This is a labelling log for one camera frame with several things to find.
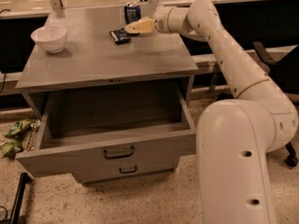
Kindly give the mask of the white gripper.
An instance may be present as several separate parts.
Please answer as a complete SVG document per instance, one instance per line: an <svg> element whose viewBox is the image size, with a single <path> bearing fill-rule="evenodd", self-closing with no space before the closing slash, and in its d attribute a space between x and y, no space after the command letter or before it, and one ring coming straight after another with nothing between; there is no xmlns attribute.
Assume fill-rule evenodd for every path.
<svg viewBox="0 0 299 224"><path fill-rule="evenodd" d="M131 35L149 34L154 30L163 34L183 34L189 30L186 7L157 7L153 19L145 17L127 24L124 30Z"/></svg>

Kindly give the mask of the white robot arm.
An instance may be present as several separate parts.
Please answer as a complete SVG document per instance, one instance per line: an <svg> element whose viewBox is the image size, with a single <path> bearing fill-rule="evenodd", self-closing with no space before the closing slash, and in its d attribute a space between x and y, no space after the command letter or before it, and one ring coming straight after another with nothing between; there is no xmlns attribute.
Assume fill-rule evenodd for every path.
<svg viewBox="0 0 299 224"><path fill-rule="evenodd" d="M297 132L291 100L226 31L209 0L157 7L152 17L125 29L206 41L233 95L209 105L197 123L203 224L278 224L266 154L284 147Z"/></svg>

